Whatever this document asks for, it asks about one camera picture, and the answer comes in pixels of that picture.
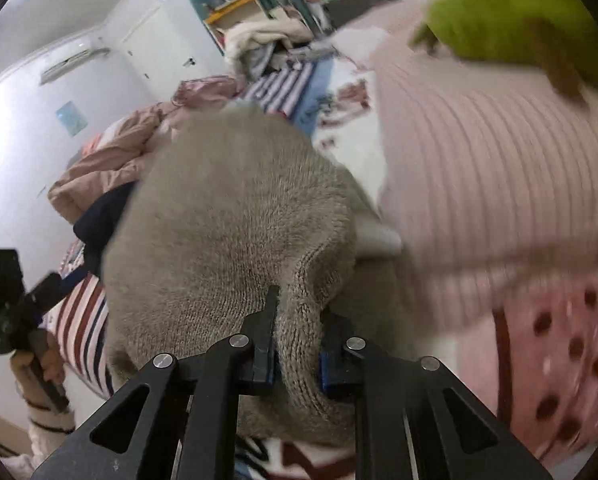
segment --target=wooden shelf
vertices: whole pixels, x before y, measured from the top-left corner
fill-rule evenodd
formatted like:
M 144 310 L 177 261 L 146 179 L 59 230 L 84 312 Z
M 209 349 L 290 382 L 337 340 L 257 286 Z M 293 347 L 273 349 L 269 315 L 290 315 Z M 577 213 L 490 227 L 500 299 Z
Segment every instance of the wooden shelf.
M 246 4 L 251 2 L 256 2 L 256 0 L 235 0 L 229 4 L 227 4 L 221 10 L 215 10 L 212 12 L 204 21 L 208 25 L 211 25 L 215 22 L 218 22 L 221 18 L 223 18 L 226 14 L 231 13 L 233 10 L 238 9 Z

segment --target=sweater sleeve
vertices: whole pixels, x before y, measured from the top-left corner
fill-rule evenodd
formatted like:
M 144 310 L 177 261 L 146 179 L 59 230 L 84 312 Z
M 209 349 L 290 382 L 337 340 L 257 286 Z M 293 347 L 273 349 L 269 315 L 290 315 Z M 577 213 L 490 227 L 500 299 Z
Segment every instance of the sweater sleeve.
M 28 403 L 30 425 L 28 436 L 32 455 L 19 455 L 2 459 L 7 470 L 16 480 L 28 480 L 41 462 L 48 458 L 74 431 L 74 412 L 53 413 L 48 408 Z

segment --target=metal screw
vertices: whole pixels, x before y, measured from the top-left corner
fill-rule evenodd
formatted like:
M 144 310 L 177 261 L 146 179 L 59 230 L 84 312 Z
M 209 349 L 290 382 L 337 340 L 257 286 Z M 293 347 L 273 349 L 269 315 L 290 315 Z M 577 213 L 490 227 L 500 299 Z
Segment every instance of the metal screw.
M 365 348 L 365 341 L 360 337 L 351 337 L 346 341 L 346 346 L 351 350 L 363 350 Z
M 421 366 L 423 367 L 423 370 L 435 372 L 439 369 L 441 363 L 439 362 L 439 359 L 437 359 L 436 357 L 427 355 L 423 359 L 421 359 Z
M 168 368 L 173 360 L 170 354 L 159 354 L 152 360 L 152 364 L 157 368 Z
M 250 342 L 250 339 L 245 334 L 235 334 L 230 338 L 230 346 L 234 348 L 243 348 Z

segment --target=triangular cutout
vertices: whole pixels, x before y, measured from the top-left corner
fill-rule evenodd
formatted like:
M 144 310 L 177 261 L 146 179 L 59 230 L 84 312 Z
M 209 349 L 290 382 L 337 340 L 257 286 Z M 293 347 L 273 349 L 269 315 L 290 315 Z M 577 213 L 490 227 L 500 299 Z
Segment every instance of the triangular cutout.
M 137 427 L 150 388 L 142 384 L 90 434 L 90 440 L 115 453 L 125 453 Z
M 454 428 L 459 435 L 459 442 L 464 453 L 472 454 L 494 446 L 496 435 L 481 420 L 479 415 L 461 400 L 457 392 L 450 388 L 444 390 L 445 403 L 448 406 Z

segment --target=hand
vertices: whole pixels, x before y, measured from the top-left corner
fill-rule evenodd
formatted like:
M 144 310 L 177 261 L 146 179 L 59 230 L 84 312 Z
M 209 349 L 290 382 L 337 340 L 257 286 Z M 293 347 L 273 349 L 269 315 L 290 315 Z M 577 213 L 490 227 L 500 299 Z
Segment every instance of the hand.
M 65 370 L 63 369 L 63 358 L 59 352 L 59 345 L 54 335 L 47 332 L 48 349 L 39 360 L 41 368 L 44 370 L 44 380 L 54 381 L 57 384 L 63 384 L 65 380 Z M 31 377 L 27 366 L 34 359 L 32 352 L 17 350 L 10 358 L 10 368 L 21 386 L 23 396 L 34 404 L 46 406 L 44 393 L 39 385 Z

